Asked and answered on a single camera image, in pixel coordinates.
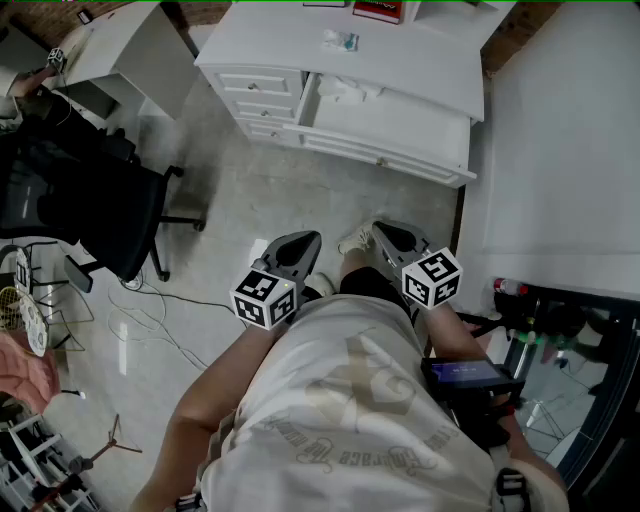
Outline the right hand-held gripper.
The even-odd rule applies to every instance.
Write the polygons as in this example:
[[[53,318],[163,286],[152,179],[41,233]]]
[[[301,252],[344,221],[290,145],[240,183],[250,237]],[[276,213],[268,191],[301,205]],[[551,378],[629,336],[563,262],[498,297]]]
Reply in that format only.
[[[405,298],[432,310],[456,296],[463,270],[447,247],[435,248],[421,228],[398,221],[374,221],[372,234]]]

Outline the large white drawer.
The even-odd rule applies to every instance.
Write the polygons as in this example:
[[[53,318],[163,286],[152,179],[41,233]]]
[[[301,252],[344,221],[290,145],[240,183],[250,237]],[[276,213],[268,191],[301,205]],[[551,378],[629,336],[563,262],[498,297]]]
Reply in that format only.
[[[284,126],[299,135],[302,148],[451,188],[476,179],[468,168],[469,117],[388,88],[358,105],[330,102],[318,94],[320,75],[309,75],[296,117]]]

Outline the clear plastic packet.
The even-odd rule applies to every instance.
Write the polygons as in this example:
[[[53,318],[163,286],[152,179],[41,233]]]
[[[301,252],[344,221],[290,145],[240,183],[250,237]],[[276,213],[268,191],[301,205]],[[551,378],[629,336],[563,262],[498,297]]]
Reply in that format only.
[[[358,41],[359,36],[355,33],[325,29],[323,32],[322,45],[336,51],[356,52],[358,49]]]

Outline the person's left forearm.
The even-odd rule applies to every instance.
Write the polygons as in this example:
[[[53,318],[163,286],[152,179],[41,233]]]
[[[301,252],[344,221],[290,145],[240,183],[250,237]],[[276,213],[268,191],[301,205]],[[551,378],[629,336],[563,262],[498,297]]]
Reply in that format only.
[[[172,420],[213,434],[235,411],[259,367],[287,326],[271,331],[247,328],[189,387]]]

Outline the black shorts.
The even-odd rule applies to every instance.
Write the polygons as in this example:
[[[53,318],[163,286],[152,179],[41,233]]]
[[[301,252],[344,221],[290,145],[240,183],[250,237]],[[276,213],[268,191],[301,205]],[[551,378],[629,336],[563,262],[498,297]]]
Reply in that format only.
[[[311,314],[326,310],[337,313],[365,315],[385,322],[409,323],[411,313],[391,282],[373,267],[363,267],[348,273],[339,291],[328,297],[314,297],[300,310]]]

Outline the person's right leg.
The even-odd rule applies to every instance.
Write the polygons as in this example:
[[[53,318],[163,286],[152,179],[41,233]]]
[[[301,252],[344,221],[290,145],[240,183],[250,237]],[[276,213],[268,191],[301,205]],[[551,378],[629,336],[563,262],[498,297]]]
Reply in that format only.
[[[340,279],[343,280],[350,273],[363,268],[376,268],[375,257],[370,250],[351,249],[343,255],[340,267]]]

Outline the white printed t-shirt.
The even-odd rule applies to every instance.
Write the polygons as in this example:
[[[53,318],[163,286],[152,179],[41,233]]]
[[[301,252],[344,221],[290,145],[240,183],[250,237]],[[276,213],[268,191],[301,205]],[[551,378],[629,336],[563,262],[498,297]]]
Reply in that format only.
[[[496,469],[428,394],[408,315],[315,300],[211,446],[208,512],[490,512]]]

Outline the black office chair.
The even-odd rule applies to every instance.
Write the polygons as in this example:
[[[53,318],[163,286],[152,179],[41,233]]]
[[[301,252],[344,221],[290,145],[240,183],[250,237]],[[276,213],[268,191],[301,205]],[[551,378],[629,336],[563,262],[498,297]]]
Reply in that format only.
[[[0,135],[0,240],[45,237],[81,244],[95,269],[133,280],[150,259],[167,281],[155,243],[162,224],[189,224],[201,232],[201,218],[164,213],[171,177],[96,150],[77,158],[40,130],[22,128]]]

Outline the brown tripod stand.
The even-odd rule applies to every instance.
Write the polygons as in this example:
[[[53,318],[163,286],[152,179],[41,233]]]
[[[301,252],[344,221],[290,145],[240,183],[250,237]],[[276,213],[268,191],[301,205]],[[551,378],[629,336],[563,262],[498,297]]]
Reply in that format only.
[[[83,473],[90,471],[94,468],[96,461],[102,457],[105,453],[112,449],[119,449],[122,451],[142,454],[143,451],[139,448],[126,446],[121,444],[116,438],[116,434],[120,428],[120,415],[117,414],[114,418],[113,425],[108,431],[108,438],[106,444],[100,448],[96,453],[90,457],[77,456],[73,458],[68,465],[69,478],[78,479]]]

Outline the white desk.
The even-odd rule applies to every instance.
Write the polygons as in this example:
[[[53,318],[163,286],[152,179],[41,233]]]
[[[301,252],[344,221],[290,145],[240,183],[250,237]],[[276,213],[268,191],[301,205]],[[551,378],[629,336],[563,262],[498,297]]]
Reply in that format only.
[[[231,102],[289,106],[296,110],[311,73],[346,77],[384,87],[470,118],[484,118],[481,49],[497,30],[444,32],[412,21],[421,2],[403,5],[398,25],[354,16],[353,6],[304,7],[298,2],[239,2],[217,24],[196,63],[237,122]],[[325,29],[355,33],[356,52],[322,45]],[[276,94],[225,92],[210,77],[213,67],[260,67],[303,73],[299,98]]]

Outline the white desk shelf unit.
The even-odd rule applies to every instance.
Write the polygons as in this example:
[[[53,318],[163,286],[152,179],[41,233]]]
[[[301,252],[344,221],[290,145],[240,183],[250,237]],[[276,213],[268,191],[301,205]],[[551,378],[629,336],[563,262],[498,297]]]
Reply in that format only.
[[[508,0],[429,0],[415,9],[412,21],[444,32],[495,29],[516,5]]]

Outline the white metal rack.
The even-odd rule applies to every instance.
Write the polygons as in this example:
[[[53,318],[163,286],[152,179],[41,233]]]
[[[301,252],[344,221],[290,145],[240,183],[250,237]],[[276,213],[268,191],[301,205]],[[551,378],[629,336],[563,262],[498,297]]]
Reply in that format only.
[[[80,478],[71,476],[62,436],[50,433],[40,415],[0,425],[0,498],[14,512],[29,512],[55,488],[60,493],[39,512],[101,512],[102,507]]]

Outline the bright red book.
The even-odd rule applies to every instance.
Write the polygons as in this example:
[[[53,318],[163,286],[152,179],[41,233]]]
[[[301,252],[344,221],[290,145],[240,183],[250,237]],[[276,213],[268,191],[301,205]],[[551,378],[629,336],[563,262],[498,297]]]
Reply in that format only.
[[[359,0],[353,5],[353,15],[398,25],[402,20],[402,2],[389,0]]]

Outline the plain white side table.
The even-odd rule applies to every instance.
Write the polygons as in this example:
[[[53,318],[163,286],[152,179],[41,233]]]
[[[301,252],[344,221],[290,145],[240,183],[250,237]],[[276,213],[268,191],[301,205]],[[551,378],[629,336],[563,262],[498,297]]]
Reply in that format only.
[[[53,85],[105,119],[115,106],[140,113],[152,103],[180,116],[198,76],[194,56],[158,2],[134,2],[70,32],[67,63]]]

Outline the black metal frame stool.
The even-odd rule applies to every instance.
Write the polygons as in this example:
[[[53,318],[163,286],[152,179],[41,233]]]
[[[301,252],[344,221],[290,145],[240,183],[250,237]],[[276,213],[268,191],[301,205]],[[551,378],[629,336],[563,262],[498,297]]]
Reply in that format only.
[[[38,241],[25,246],[6,244],[0,247],[0,290],[7,286],[15,287],[16,249],[18,247],[26,249],[29,253],[31,267],[33,269],[34,284],[32,295],[49,327],[49,344],[46,352],[49,350],[83,352],[85,347],[74,338],[70,328],[71,323],[65,319],[62,308],[58,306],[58,303],[54,300],[54,296],[64,290],[64,288],[72,288],[78,293],[90,292],[93,287],[93,279],[90,276],[90,272],[95,269],[95,266],[93,264],[80,265],[72,257],[66,256],[63,262],[66,277],[60,280],[43,281],[36,277],[36,274],[41,268],[33,263],[33,249],[42,244],[41,241]],[[26,350],[30,354],[35,355],[30,351],[25,329],[4,332],[8,332],[16,341],[24,338],[27,343]]]

